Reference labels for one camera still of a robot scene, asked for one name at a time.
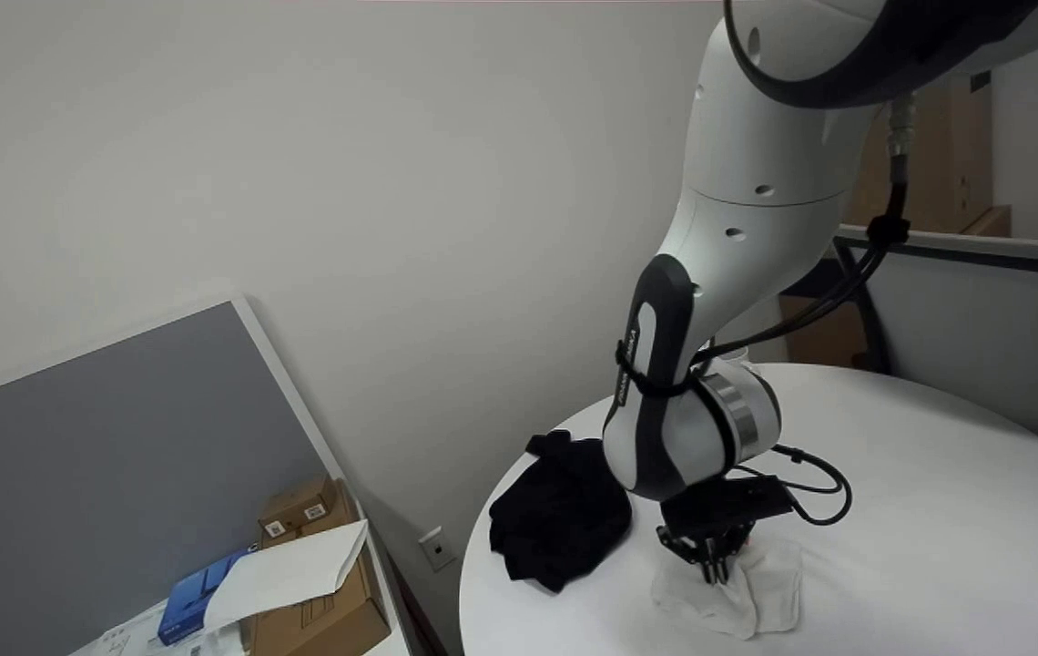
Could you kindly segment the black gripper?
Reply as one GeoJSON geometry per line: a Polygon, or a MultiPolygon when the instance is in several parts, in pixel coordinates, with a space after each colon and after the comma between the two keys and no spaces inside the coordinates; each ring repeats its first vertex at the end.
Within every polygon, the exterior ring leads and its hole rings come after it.
{"type": "Polygon", "coordinates": [[[656,541],[690,565],[709,565],[713,584],[730,584],[748,536],[713,543],[713,557],[698,541],[789,511],[793,495],[775,479],[717,479],[665,500],[656,541]]]}

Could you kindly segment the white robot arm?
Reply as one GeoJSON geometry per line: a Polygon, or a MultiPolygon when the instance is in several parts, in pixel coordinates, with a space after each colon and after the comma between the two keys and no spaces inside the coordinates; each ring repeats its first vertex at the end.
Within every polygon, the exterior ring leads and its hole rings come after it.
{"type": "Polygon", "coordinates": [[[793,507],[741,469],[781,445],[782,415],[725,327],[832,249],[879,111],[1027,50],[1038,0],[722,0],[600,422],[612,479],[663,511],[660,543],[709,584],[793,507]]]}

